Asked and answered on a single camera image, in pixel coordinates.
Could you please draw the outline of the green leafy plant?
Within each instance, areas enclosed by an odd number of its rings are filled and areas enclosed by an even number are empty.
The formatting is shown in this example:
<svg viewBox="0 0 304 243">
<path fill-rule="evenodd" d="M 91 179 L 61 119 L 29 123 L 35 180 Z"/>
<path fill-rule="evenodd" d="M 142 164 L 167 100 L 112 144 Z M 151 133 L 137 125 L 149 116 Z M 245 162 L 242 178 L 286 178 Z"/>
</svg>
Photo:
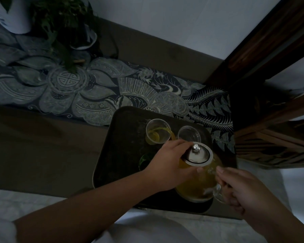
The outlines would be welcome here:
<svg viewBox="0 0 304 243">
<path fill-rule="evenodd" d="M 71 47 L 85 40 L 85 24 L 101 37 L 100 20 L 89 0 L 37 0 L 30 4 L 34 28 L 45 34 L 64 63 L 65 68 L 76 73 L 76 64 L 71 58 Z"/>
</svg>

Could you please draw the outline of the person's white clothing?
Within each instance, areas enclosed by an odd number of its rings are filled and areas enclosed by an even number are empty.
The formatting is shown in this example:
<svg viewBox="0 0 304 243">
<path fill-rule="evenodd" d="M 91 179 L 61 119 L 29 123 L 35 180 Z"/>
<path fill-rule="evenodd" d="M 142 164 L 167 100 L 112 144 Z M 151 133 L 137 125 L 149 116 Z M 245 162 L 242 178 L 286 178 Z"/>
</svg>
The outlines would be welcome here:
<svg viewBox="0 0 304 243">
<path fill-rule="evenodd" d="M 13 222 L 0 219 L 0 243 L 19 243 Z M 117 221 L 90 243 L 201 243 L 181 224 L 153 215 Z"/>
</svg>

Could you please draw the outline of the dark rectangular tea tray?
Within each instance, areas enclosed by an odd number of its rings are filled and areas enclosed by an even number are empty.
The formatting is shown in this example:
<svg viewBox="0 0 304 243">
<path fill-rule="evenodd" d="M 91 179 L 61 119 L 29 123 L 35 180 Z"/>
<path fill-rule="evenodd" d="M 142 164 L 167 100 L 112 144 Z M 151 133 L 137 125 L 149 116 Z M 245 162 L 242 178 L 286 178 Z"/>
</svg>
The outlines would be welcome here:
<svg viewBox="0 0 304 243">
<path fill-rule="evenodd" d="M 150 120 L 156 118 L 165 120 L 176 135 L 183 126 L 194 127 L 200 132 L 202 143 L 211 147 L 225 166 L 237 167 L 235 155 L 230 151 L 221 150 L 216 143 L 213 144 L 211 134 L 204 126 L 133 106 L 125 106 L 118 109 L 113 115 L 93 173 L 94 188 L 139 172 L 141 157 L 159 150 L 161 144 L 149 145 L 145 140 L 146 125 Z M 216 199 L 205 203 L 192 203 L 179 196 L 174 189 L 156 193 L 142 200 L 135 205 L 135 208 L 241 220 L 234 210 Z"/>
</svg>

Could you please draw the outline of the empty clear glass cup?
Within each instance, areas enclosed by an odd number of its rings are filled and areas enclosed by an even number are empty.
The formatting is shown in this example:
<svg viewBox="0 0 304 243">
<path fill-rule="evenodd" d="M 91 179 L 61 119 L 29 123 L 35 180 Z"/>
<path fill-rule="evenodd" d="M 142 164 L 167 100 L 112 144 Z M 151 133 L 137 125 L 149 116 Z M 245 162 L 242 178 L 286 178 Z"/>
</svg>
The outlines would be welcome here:
<svg viewBox="0 0 304 243">
<path fill-rule="evenodd" d="M 201 142 L 201 135 L 197 129 L 192 126 L 183 126 L 179 129 L 178 139 L 183 139 L 188 142 Z"/>
</svg>

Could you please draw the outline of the green glass cup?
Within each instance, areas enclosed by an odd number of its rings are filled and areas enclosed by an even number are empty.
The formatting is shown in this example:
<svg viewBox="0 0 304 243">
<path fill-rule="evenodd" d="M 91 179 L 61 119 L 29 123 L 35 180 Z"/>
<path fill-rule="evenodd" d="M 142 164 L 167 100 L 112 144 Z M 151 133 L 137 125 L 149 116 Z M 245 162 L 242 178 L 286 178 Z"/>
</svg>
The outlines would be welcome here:
<svg viewBox="0 0 304 243">
<path fill-rule="evenodd" d="M 141 156 L 138 164 L 139 171 L 143 171 L 156 155 L 156 152 L 148 152 Z"/>
</svg>

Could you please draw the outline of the person's right forearm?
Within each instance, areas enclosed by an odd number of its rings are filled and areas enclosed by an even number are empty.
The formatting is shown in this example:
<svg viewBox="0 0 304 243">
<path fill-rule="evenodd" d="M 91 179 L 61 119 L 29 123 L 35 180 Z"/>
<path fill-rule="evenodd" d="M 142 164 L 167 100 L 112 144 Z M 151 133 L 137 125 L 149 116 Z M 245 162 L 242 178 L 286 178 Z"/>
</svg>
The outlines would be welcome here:
<svg viewBox="0 0 304 243">
<path fill-rule="evenodd" d="M 304 243 L 304 224 L 278 199 L 261 203 L 253 211 L 255 230 L 268 243 Z"/>
</svg>

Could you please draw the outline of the steel teapot lid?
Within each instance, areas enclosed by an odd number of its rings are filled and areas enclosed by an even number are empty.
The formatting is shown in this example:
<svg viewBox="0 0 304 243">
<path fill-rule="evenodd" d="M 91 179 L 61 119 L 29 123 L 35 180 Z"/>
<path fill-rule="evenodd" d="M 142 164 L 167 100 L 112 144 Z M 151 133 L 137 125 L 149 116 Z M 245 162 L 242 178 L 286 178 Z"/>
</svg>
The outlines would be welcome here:
<svg viewBox="0 0 304 243">
<path fill-rule="evenodd" d="M 185 151 L 181 159 L 190 166 L 204 167 L 209 165 L 214 158 L 212 149 L 199 142 L 193 142 L 193 145 Z"/>
</svg>

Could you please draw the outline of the dark wooden chair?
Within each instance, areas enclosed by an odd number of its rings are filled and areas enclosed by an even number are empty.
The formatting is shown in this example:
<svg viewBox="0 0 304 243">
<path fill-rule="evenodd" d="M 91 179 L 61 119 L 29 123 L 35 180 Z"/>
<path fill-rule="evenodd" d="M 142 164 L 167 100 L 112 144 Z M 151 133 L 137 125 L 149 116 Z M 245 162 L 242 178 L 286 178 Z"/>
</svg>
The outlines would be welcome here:
<svg viewBox="0 0 304 243">
<path fill-rule="evenodd" d="M 280 0 L 205 83 L 229 92 L 237 158 L 304 168 L 304 92 L 265 85 L 304 58 L 304 0 Z"/>
</svg>

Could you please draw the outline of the person's left forearm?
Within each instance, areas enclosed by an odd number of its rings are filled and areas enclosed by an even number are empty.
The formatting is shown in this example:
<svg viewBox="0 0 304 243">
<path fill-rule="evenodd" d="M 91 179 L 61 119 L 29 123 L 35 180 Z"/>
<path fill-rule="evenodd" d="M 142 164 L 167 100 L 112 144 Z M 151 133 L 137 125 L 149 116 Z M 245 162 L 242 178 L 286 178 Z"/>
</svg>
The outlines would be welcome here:
<svg viewBox="0 0 304 243">
<path fill-rule="evenodd" d="M 161 189 L 147 170 L 135 173 L 15 220 L 17 242 L 92 242 L 130 208 Z"/>
</svg>

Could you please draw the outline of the glass teapot with yellow tea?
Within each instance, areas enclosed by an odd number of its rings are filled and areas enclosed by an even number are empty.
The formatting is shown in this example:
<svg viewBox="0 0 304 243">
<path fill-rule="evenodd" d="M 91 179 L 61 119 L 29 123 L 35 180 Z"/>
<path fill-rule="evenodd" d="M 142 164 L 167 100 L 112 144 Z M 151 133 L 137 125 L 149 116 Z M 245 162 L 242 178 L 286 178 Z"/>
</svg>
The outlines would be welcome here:
<svg viewBox="0 0 304 243">
<path fill-rule="evenodd" d="M 216 167 L 223 166 L 221 159 L 214 153 L 213 161 L 204 166 L 204 174 L 194 177 L 184 183 L 178 185 L 175 190 L 184 199 L 193 203 L 203 203 L 215 198 L 221 203 L 225 203 L 222 195 L 222 187 L 216 181 Z M 185 163 L 181 158 L 179 160 L 179 168 L 192 167 Z"/>
</svg>

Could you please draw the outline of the small white plant pot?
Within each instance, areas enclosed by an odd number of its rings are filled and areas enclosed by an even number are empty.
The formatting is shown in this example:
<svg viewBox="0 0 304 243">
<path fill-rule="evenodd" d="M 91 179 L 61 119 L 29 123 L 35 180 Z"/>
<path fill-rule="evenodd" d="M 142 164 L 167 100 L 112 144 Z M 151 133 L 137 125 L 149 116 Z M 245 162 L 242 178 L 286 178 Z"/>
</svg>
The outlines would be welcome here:
<svg viewBox="0 0 304 243">
<path fill-rule="evenodd" d="M 87 24 L 85 24 L 84 26 L 85 26 L 85 40 L 75 47 L 70 45 L 72 49 L 86 50 L 92 47 L 97 41 L 98 38 L 97 34 Z"/>
</svg>

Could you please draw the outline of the large white plant pot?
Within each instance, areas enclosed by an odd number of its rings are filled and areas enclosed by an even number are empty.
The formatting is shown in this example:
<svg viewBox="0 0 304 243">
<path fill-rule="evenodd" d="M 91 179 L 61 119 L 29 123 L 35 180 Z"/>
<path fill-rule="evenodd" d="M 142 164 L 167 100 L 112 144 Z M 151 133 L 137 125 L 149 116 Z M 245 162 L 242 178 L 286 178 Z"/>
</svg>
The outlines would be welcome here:
<svg viewBox="0 0 304 243">
<path fill-rule="evenodd" d="M 32 24 L 26 0 L 0 0 L 0 24 L 14 34 L 26 34 Z"/>
</svg>

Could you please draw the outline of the person's right hand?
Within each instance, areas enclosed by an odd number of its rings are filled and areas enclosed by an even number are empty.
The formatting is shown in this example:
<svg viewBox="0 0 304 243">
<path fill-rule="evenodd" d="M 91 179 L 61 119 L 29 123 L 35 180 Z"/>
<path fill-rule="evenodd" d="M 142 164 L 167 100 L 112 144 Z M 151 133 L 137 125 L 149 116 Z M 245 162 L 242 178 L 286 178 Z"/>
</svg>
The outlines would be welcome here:
<svg viewBox="0 0 304 243">
<path fill-rule="evenodd" d="M 238 185 L 221 185 L 223 198 L 245 220 L 255 219 L 254 211 L 261 203 L 272 199 L 270 190 L 254 175 L 240 170 Z"/>
</svg>

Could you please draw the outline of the glass cup with yellow tea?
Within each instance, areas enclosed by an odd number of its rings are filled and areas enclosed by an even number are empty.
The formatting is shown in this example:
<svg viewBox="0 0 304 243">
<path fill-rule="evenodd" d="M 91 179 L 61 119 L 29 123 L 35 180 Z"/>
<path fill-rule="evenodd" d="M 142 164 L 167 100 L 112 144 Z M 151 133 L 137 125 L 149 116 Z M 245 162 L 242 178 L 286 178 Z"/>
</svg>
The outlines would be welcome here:
<svg viewBox="0 0 304 243">
<path fill-rule="evenodd" d="M 171 139 L 170 125 L 160 118 L 150 120 L 146 125 L 145 140 L 150 145 L 164 144 Z"/>
</svg>

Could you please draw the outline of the person's left hand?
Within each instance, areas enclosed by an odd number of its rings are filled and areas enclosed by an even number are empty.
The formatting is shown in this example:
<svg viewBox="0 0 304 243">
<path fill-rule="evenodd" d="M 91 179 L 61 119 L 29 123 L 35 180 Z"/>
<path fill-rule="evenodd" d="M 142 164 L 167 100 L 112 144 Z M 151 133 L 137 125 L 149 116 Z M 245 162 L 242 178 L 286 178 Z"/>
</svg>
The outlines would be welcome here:
<svg viewBox="0 0 304 243">
<path fill-rule="evenodd" d="M 184 182 L 183 168 L 179 168 L 179 160 L 192 145 L 193 142 L 182 139 L 163 144 L 142 172 L 140 184 L 148 196 L 173 189 Z"/>
</svg>

